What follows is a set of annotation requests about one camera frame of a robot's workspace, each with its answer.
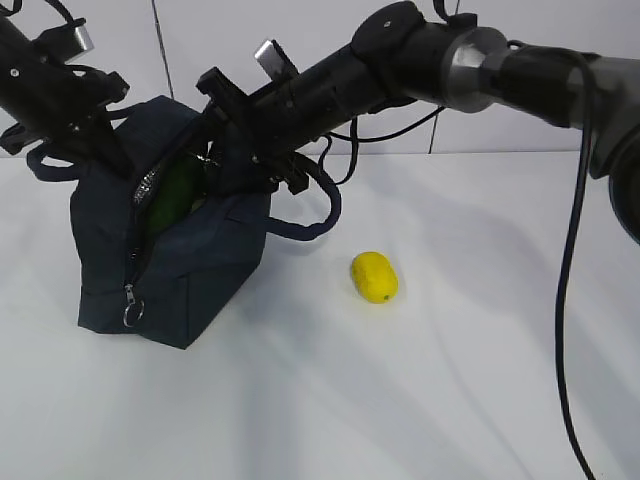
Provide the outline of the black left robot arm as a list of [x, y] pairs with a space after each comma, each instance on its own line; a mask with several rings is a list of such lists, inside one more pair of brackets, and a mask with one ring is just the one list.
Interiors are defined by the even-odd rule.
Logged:
[[1, 109], [16, 121], [1, 134], [1, 148], [16, 155], [38, 143], [38, 153], [96, 160], [127, 178], [133, 163], [107, 107], [122, 101], [129, 85], [116, 72], [69, 63], [93, 48], [85, 24], [76, 18], [31, 40], [1, 20]]

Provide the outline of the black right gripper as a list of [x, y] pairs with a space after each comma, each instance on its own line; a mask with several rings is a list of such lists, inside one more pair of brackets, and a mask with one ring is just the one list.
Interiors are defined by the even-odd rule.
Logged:
[[169, 163], [189, 158], [214, 165], [209, 195], [271, 194], [285, 183], [296, 195], [309, 187], [297, 150], [320, 134], [302, 117], [289, 81], [271, 82], [246, 94], [214, 67], [201, 75], [198, 90], [210, 97], [203, 112], [172, 113], [176, 135]]

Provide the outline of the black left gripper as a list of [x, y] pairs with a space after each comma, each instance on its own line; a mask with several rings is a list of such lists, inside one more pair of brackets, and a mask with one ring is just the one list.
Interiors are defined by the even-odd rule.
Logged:
[[61, 140], [89, 129], [96, 159], [118, 176], [133, 164], [111, 122], [97, 116], [125, 98], [129, 84], [116, 72], [89, 69], [83, 75], [62, 69], [12, 69], [1, 77], [1, 109], [16, 124], [1, 134], [1, 147], [15, 155], [33, 142]]

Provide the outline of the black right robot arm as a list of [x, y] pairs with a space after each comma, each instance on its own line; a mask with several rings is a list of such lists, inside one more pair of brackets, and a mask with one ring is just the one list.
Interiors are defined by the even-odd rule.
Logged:
[[370, 15], [351, 40], [298, 70], [274, 41], [258, 61], [269, 82], [247, 94], [220, 70], [197, 84], [209, 99], [194, 134], [211, 141], [234, 128], [267, 175], [304, 186], [302, 146], [363, 114], [424, 101], [466, 114], [501, 104], [578, 129], [584, 173], [606, 179], [625, 231], [639, 234], [639, 63], [635, 59], [526, 44], [482, 27], [471, 13], [426, 20], [410, 1]]

